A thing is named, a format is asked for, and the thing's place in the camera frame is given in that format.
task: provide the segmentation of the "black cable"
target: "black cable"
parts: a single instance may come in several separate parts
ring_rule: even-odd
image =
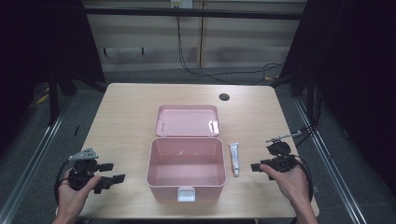
[[[59,188],[59,186],[61,186],[62,181],[64,181],[64,179],[62,179],[62,180],[59,180],[59,179],[61,178],[62,171],[64,170],[64,167],[66,166],[66,164],[68,162],[69,162],[69,160],[64,161],[64,164],[62,164],[61,168],[59,168],[58,174],[56,175],[55,184],[53,187],[53,196],[55,197],[56,204],[59,203],[58,188]]]
[[[180,18],[177,17],[177,39],[178,39],[178,56],[179,56],[179,61],[181,66],[189,73],[198,76],[198,77],[212,77],[215,80],[231,84],[231,85],[238,85],[238,83],[232,83],[226,80],[223,80],[221,78],[218,78],[216,76],[221,76],[221,75],[232,75],[232,74],[256,74],[256,73],[261,73],[263,74],[262,78],[260,78],[258,81],[255,81],[254,83],[250,83],[247,85],[257,85],[263,80],[265,80],[265,72],[271,69],[274,69],[280,65],[283,65],[284,63],[268,63],[262,67],[262,70],[257,70],[257,71],[248,71],[248,72],[223,72],[223,73],[214,73],[214,74],[207,74],[207,73],[200,73],[200,72],[193,72],[190,70],[190,68],[186,65],[186,61],[184,60],[184,55],[183,55],[183,48],[181,44],[181,37],[180,37]]]

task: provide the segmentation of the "toothpaste tube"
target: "toothpaste tube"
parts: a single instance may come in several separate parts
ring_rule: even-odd
[[[233,160],[233,176],[239,176],[238,143],[230,144],[231,158]]]

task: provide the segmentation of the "gray floor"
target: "gray floor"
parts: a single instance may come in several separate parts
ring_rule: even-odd
[[[207,73],[230,71],[254,71],[261,67],[241,68],[207,68]],[[276,76],[279,70],[267,73],[268,77]],[[259,74],[222,75],[233,84],[250,84],[261,80]],[[226,84],[212,77],[197,77],[182,69],[150,70],[134,72],[106,73],[108,82],[145,82],[145,83],[199,83]],[[261,85],[270,80],[263,80]],[[78,84],[78,92],[70,98],[70,106],[64,111],[64,119],[58,132],[52,139],[44,160],[38,165],[37,172],[23,195],[21,204],[11,223],[51,223],[55,214],[55,201],[52,190],[53,182],[62,162],[71,154],[81,150],[88,134],[95,113],[103,98],[101,92]],[[288,85],[276,88],[276,94],[282,106],[290,131],[304,127],[303,120],[297,111],[295,99],[290,96]],[[61,96],[63,102],[69,98]],[[0,204],[5,205],[8,196],[17,185],[30,158],[35,154],[42,136],[47,130],[49,120],[49,102],[41,105],[32,103],[21,123],[21,130],[10,145],[7,153],[0,159],[0,177],[3,184],[0,188]],[[323,106],[318,130],[322,135],[332,158],[340,169],[352,195],[356,198],[367,223],[395,223],[396,200],[378,175],[361,157],[355,144],[344,136],[344,130],[337,118]],[[344,203],[318,154],[313,141],[308,138],[299,147],[300,155],[311,168],[314,184],[318,188],[315,197],[318,202],[320,223],[353,223]],[[93,223],[118,223],[118,220],[95,220]],[[262,223],[290,223],[290,219],[263,219]]]

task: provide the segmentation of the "wooden table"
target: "wooden table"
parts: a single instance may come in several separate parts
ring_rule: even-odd
[[[221,101],[227,93],[230,100]],[[227,182],[214,203],[159,203],[147,183],[154,124],[160,105],[214,105],[219,111]],[[294,217],[275,181],[253,173],[251,163],[272,159],[265,140],[289,134],[275,91],[270,87],[179,84],[111,84],[83,148],[99,163],[113,162],[101,175],[126,174],[122,184],[92,194],[81,213],[94,218],[260,218]],[[229,144],[239,143],[240,174],[233,177]],[[291,139],[285,139],[297,154]],[[318,215],[315,200],[312,205]]]

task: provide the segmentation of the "human hand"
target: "human hand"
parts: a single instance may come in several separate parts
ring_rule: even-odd
[[[311,202],[309,202],[306,176],[300,165],[296,165],[292,170],[286,173],[280,173],[265,164],[260,165],[260,169],[276,181],[282,194],[290,200],[290,204],[296,213],[298,223],[318,223]]]
[[[58,188],[59,191],[59,204],[58,204],[58,214],[54,219],[53,223],[67,223],[75,224],[77,222],[78,216],[84,207],[85,201],[88,198],[88,194],[101,180],[101,176],[96,175],[90,179],[84,188],[81,190],[73,190],[70,188],[70,183],[67,180],[69,177],[69,171],[64,173],[64,181]]]

